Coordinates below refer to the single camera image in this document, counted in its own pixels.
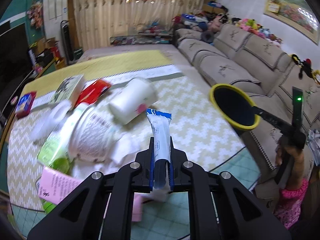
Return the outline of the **person's hand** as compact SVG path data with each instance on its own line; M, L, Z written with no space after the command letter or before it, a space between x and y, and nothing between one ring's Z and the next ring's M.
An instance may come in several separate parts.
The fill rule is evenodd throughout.
M278 140L276 148L276 165L280 166L283 162L283 156L288 153L292 161L290 176L286 182L285 189L296 191L301 188L304 178L304 151L288 144L288 139L284 135Z

